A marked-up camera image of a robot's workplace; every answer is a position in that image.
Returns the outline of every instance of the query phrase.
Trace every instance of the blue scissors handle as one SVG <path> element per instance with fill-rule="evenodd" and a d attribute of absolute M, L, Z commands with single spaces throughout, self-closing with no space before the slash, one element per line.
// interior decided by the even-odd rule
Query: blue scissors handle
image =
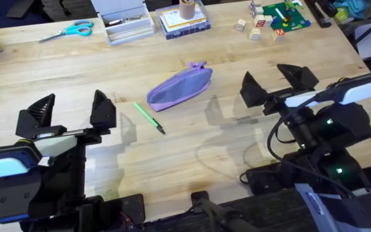
<path fill-rule="evenodd" d="M 77 29 L 82 26 L 92 27 L 93 25 L 94 24 L 91 20 L 81 19 L 81 20 L 75 21 L 71 26 L 65 28 L 65 30 L 73 30 L 73 29 Z"/>
<path fill-rule="evenodd" d="M 75 29 L 65 30 L 64 34 L 66 34 L 66 35 L 78 34 L 78 35 L 82 35 L 82 36 L 89 36 L 89 35 L 91 35 L 92 32 L 93 31 L 91 30 L 91 28 L 89 28 L 87 26 L 80 26 L 80 27 L 75 28 Z"/>

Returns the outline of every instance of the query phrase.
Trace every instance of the green pen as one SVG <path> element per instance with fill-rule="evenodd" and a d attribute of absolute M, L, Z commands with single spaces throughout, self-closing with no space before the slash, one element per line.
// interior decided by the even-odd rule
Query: green pen
<path fill-rule="evenodd" d="M 134 106 L 136 107 L 136 109 L 138 109 L 139 110 L 139 112 L 141 113 L 141 114 L 143 114 L 144 116 L 145 116 L 145 118 L 146 119 L 148 119 L 148 121 L 149 122 L 151 122 L 152 123 L 152 125 L 153 126 L 155 126 L 163 135 L 165 135 L 166 133 L 164 132 L 164 130 L 162 129 L 162 126 L 161 125 L 159 125 L 159 123 L 155 120 L 155 119 L 153 119 L 153 118 L 151 118 L 142 108 L 141 108 L 141 106 L 139 106 L 136 102 L 134 102 Z"/>

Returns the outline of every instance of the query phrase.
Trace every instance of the storage box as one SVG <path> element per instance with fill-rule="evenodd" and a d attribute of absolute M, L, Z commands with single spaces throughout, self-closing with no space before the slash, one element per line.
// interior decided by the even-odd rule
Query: storage box
<path fill-rule="evenodd" d="M 155 25 L 143 0 L 91 0 L 102 21 L 109 45 L 155 34 Z M 121 20 L 121 24 L 107 26 Z"/>
<path fill-rule="evenodd" d="M 164 35 L 166 36 L 166 39 L 174 39 L 174 38 L 178 38 L 178 37 L 181 37 L 181 36 L 184 36 L 184 35 L 189 35 L 189 34 L 193 34 L 193 33 L 197 33 L 197 32 L 202 32 L 202 31 L 205 31 L 205 30 L 208 30 L 208 29 L 211 28 L 210 15 L 208 14 L 207 10 L 205 9 L 203 3 L 201 2 L 201 0 L 196 0 L 195 3 L 198 4 L 198 6 L 201 9 L 201 12 L 204 14 L 205 21 L 188 24 L 185 27 L 180 27 L 178 29 L 176 28 L 175 30 L 172 30 L 172 31 L 168 31 L 167 28 L 164 26 L 164 23 L 161 20 L 161 15 L 162 15 L 163 12 L 165 12 L 167 10 L 178 8 L 178 5 L 168 6 L 168 7 L 165 7 L 165 8 L 160 8 L 160 9 L 155 10 L 155 13 L 157 14 L 158 22 L 160 23 L 161 29 L 164 32 Z"/>

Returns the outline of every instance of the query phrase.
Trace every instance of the wooden tabletop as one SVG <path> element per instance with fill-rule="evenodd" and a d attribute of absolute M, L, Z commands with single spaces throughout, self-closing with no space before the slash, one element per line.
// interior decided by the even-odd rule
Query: wooden tabletop
<path fill-rule="evenodd" d="M 263 0 L 263 5 L 277 0 Z M 108 46 L 98 19 L 93 35 L 71 35 L 46 43 L 35 42 L 65 28 L 70 22 L 0 29 L 0 146 L 13 144 L 19 110 L 54 93 L 52 125 L 69 130 L 89 126 L 94 91 L 103 91 L 117 108 L 118 126 L 103 143 L 87 149 L 86 194 L 106 200 L 142 193 L 147 220 L 190 207 L 192 192 L 207 190 L 211 200 L 227 202 L 249 196 L 238 176 L 250 167 L 274 159 L 265 138 L 278 120 L 265 117 L 262 107 L 247 109 L 239 91 L 249 71 L 268 91 L 289 86 L 278 63 L 308 66 L 322 89 L 340 77 L 368 73 L 368 69 L 340 29 L 308 28 L 271 39 L 271 28 L 262 28 L 259 41 L 250 41 L 249 2 L 207 6 L 212 29 L 166 40 L 157 33 L 117 46 Z M 233 29 L 247 21 L 243 32 Z M 207 61 L 214 70 L 206 91 L 168 110 L 155 113 L 146 104 L 146 93 L 185 67 L 189 61 Z M 164 127 L 162 135 L 135 109 L 139 103 Z M 371 99 L 361 102 L 371 117 Z M 281 137 L 289 139 L 287 130 Z M 273 142 L 277 154 L 296 145 Z M 371 166 L 371 140 L 349 149 L 362 167 Z M 19 230 L 18 224 L 0 225 L 0 231 Z"/>

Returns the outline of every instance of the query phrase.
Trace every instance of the wooden block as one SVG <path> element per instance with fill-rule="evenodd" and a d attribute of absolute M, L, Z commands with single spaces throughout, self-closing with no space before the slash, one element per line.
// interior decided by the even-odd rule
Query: wooden block
<path fill-rule="evenodd" d="M 258 2 L 255 3 L 254 0 L 251 0 L 251 3 L 250 3 L 250 9 L 251 10 L 254 10 L 254 8 L 259 7 L 259 6 L 262 6 L 262 4 L 258 3 Z"/>
<path fill-rule="evenodd" d="M 285 33 L 283 29 L 276 29 L 274 33 L 271 35 L 273 41 L 282 41 L 284 39 Z"/>
<path fill-rule="evenodd" d="M 256 11 L 257 11 L 257 14 L 258 14 L 258 15 L 260 15 L 260 14 L 264 14 L 263 7 L 261 7 L 261 6 L 256 7 Z"/>
<path fill-rule="evenodd" d="M 264 24 L 265 24 L 264 15 L 257 15 L 256 18 L 254 18 L 254 25 L 263 26 Z"/>
<path fill-rule="evenodd" d="M 250 33 L 249 33 L 249 39 L 251 40 L 258 40 L 260 38 L 260 29 L 258 28 L 253 28 L 251 29 Z"/>
<path fill-rule="evenodd" d="M 233 28 L 235 30 L 239 31 L 239 32 L 242 32 L 242 31 L 244 31 L 245 24 L 246 24 L 245 20 L 239 19 L 238 22 L 234 25 Z"/>
<path fill-rule="evenodd" d="M 265 15 L 265 23 L 263 26 L 271 26 L 271 23 L 273 22 L 273 17 L 271 15 Z"/>
<path fill-rule="evenodd" d="M 273 22 L 273 17 L 271 15 L 265 15 L 264 18 L 266 23 L 271 24 Z"/>

